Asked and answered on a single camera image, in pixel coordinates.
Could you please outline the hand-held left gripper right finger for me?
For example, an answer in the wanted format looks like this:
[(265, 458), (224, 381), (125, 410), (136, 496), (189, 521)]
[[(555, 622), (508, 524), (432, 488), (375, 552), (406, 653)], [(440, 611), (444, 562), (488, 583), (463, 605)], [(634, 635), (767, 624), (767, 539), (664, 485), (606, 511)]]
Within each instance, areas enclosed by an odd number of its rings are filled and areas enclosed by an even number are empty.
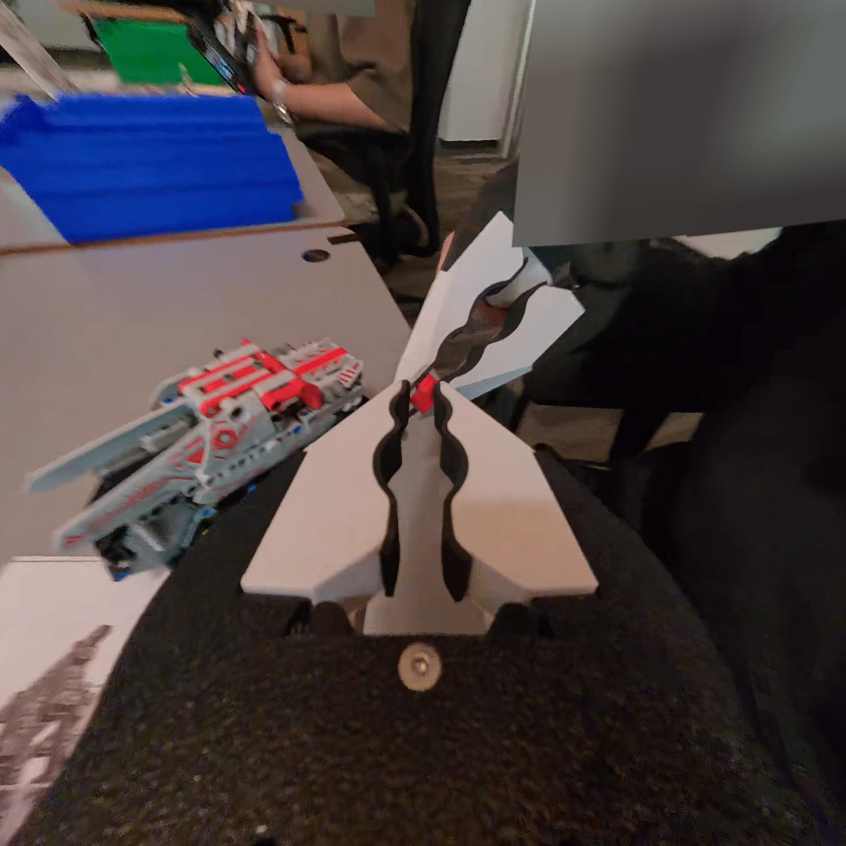
[(506, 606), (584, 598), (599, 582), (535, 451), (450, 384), (432, 392), (448, 481), (441, 571), (449, 596), (486, 634)]

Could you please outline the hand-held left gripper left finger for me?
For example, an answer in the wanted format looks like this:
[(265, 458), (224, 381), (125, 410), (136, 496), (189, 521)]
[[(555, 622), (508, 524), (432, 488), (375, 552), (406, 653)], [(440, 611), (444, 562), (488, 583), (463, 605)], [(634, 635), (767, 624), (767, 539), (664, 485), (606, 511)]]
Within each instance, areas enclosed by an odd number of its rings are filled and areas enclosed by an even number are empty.
[(410, 384), (389, 384), (304, 452), (241, 577), (249, 597), (334, 603), (363, 634), (406, 634), (413, 531), (394, 489)]

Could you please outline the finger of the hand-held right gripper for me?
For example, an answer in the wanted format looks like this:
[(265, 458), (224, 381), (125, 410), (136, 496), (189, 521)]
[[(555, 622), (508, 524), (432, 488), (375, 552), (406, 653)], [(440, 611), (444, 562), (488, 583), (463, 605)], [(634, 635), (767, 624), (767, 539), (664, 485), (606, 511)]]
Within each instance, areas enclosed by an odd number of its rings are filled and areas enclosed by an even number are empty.
[(397, 364), (397, 382), (419, 382), (442, 342), (471, 320), (477, 301), (492, 297), (507, 308), (531, 287), (528, 256), (512, 241), (513, 223), (499, 211), (450, 267), (442, 266)]
[(513, 382), (584, 313), (569, 289), (538, 285), (517, 299), (502, 331), (471, 348), (464, 364), (443, 382), (470, 400)]

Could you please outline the grey red toy brick vehicle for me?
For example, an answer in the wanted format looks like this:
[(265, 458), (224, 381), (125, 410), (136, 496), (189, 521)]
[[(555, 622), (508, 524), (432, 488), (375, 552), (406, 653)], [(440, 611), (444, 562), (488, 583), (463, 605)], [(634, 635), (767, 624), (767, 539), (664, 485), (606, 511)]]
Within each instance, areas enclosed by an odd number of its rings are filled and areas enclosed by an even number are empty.
[(330, 338), (216, 350), (161, 382), (145, 416), (29, 475), (29, 493), (99, 479), (54, 532), (54, 552), (90, 545), (114, 580), (175, 566), (220, 511), (365, 401), (363, 373)]

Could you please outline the another person's forearm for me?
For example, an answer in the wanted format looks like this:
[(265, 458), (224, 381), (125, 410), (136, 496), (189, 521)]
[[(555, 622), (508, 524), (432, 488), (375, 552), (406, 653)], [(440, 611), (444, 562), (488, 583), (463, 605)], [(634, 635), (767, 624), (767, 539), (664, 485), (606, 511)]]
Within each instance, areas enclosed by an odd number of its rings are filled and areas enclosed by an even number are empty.
[(289, 81), (287, 104), (292, 116), (298, 121), (397, 131), (396, 127), (358, 99), (345, 83), (312, 84)]

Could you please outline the white instruction booklet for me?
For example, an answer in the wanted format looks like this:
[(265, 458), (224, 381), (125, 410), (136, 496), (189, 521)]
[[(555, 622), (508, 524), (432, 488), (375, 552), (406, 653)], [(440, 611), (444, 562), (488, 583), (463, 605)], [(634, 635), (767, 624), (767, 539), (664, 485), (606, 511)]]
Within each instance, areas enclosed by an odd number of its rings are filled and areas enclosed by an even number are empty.
[(169, 576), (112, 579), (94, 557), (21, 557), (1, 579), (1, 844), (85, 732), (115, 662)]

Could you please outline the large blue storage bin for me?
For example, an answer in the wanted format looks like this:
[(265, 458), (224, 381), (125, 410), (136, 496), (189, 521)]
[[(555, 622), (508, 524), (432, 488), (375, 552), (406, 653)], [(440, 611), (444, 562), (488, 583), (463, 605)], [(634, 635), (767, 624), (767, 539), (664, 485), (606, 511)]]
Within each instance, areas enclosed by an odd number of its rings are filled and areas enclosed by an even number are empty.
[(2, 169), (70, 244), (290, 223), (304, 200), (248, 96), (16, 96)]

